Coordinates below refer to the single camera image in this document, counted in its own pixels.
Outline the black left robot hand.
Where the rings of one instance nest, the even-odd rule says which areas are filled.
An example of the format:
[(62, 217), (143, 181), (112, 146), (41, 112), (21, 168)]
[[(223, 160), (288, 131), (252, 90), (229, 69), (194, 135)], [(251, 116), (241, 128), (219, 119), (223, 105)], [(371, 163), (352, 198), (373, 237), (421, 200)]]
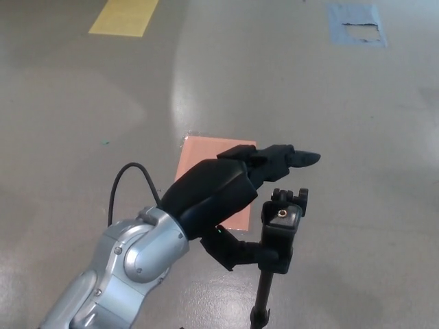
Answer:
[(320, 154), (292, 145), (265, 149), (238, 145), (188, 170), (169, 187), (159, 208), (177, 220), (190, 241), (200, 239), (206, 252), (227, 270), (256, 264), (261, 271), (286, 274), (294, 237), (307, 209), (307, 189), (297, 195), (273, 190), (262, 207), (258, 243), (237, 240), (222, 222), (250, 205), (264, 182), (276, 182), (289, 175), (291, 168), (309, 167), (319, 160)]

